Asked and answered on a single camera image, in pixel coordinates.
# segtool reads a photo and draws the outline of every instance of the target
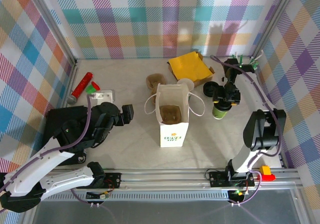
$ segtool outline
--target white floor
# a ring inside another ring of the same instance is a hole
[[[102,89],[115,91],[115,104],[133,104],[134,118],[123,127],[114,127],[105,142],[87,150],[87,162],[99,162],[103,168],[224,168],[243,146],[243,129],[250,117],[244,99],[233,107],[222,120],[212,115],[212,100],[203,94],[203,85],[195,88],[206,105],[205,114],[197,117],[190,112],[188,132],[181,148],[160,148],[160,129],[155,113],[147,115],[144,104],[150,96],[146,77],[162,73],[167,83],[177,81],[168,70],[167,59],[82,60],[75,85],[87,72],[93,73]],[[209,58],[207,66],[215,70],[213,81],[221,83],[223,68]],[[86,105],[82,94],[76,105]],[[190,106],[201,113],[202,104],[191,98]],[[152,103],[147,109],[154,109]],[[277,157],[262,157],[256,164],[281,167]]]

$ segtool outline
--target plaid wallpaper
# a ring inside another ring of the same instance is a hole
[[[40,148],[45,114],[61,104],[71,65],[32,0],[0,0],[0,172]],[[5,212],[0,224],[16,223]]]
[[[78,58],[250,55],[279,0],[45,0]]]
[[[264,53],[259,77],[287,113],[284,152],[320,223],[320,0],[291,0]]]

